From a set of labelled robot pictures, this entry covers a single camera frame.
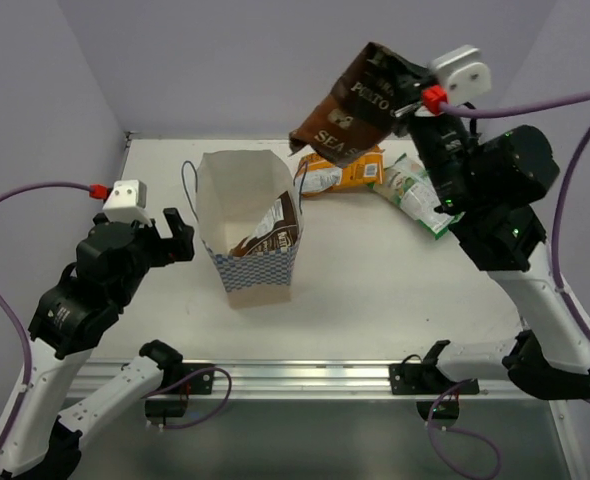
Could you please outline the blue checkered paper bag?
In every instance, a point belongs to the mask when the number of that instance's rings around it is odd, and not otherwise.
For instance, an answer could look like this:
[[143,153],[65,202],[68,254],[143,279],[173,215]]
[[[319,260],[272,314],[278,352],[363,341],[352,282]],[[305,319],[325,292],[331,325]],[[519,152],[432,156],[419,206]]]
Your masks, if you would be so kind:
[[[301,193],[286,163],[271,150],[224,150],[205,153],[197,163],[184,161],[180,175],[201,242],[229,305],[239,309],[289,302],[303,215]],[[245,257],[230,255],[286,191],[299,218],[295,244]]]

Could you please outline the green Chuba snack bag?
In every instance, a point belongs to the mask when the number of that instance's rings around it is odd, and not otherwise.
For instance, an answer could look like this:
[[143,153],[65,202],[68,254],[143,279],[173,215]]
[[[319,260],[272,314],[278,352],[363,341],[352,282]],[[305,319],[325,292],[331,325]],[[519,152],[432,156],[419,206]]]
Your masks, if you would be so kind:
[[381,184],[371,183],[368,187],[426,229],[435,240],[456,220],[436,211],[440,201],[427,171],[418,159],[406,153],[384,169]]

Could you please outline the orange chips bag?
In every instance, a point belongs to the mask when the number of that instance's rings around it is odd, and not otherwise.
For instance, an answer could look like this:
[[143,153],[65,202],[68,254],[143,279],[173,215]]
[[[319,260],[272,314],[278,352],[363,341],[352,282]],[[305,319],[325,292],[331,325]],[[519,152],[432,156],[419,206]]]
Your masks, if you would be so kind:
[[303,197],[344,190],[383,181],[384,150],[375,146],[345,168],[316,153],[303,156],[296,172],[296,185]]

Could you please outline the brown chocolate snack bag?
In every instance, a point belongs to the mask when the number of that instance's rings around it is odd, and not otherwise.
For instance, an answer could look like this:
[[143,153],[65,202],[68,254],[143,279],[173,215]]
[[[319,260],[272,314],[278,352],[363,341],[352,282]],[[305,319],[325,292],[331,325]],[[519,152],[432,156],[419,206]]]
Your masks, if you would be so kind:
[[419,101],[430,71],[369,42],[303,123],[289,133],[290,151],[305,147],[345,168],[385,139],[396,112]]

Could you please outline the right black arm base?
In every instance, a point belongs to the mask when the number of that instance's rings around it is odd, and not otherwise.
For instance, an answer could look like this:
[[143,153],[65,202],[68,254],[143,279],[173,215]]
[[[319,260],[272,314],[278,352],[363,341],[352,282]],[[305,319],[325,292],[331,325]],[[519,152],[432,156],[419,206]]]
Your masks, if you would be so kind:
[[[391,393],[401,396],[433,396],[443,394],[455,385],[446,378],[432,361],[427,364],[417,354],[411,354],[402,361],[388,366]],[[457,390],[448,394],[437,406],[432,407],[432,400],[416,402],[419,415],[428,419],[430,413],[435,421],[454,423],[460,414],[460,396],[478,395],[480,388],[477,380],[465,382]]]

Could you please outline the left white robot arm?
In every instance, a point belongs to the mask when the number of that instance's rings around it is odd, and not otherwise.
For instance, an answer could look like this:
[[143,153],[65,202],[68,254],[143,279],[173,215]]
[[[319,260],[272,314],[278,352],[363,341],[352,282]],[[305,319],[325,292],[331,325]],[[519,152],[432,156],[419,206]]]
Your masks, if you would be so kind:
[[99,428],[136,400],[176,390],[182,355],[160,340],[144,344],[111,381],[69,409],[62,404],[81,367],[131,303],[153,268],[194,257],[194,230],[175,208],[170,228],[94,219],[74,262],[39,299],[28,327],[28,358],[0,418],[0,479],[64,479]]

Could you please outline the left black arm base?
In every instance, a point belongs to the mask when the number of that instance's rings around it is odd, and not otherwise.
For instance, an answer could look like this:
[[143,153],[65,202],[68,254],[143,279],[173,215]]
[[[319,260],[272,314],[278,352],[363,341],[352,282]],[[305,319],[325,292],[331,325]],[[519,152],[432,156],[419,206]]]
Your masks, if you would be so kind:
[[191,396],[212,393],[212,363],[178,363],[164,371],[161,385],[144,396],[144,414],[148,421],[167,425],[170,420],[180,420],[188,411]]

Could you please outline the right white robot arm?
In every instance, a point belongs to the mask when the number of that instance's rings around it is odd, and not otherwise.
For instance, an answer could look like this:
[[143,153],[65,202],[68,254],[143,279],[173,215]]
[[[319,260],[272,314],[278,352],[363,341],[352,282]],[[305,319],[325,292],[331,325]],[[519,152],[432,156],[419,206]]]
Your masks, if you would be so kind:
[[497,343],[436,342],[422,361],[426,389],[467,380],[509,380],[542,400],[590,400],[590,323],[570,289],[553,277],[544,226],[532,205],[559,174],[536,127],[518,126],[485,143],[454,116],[415,113],[407,130],[438,197],[437,212],[460,248],[509,297],[526,327]]

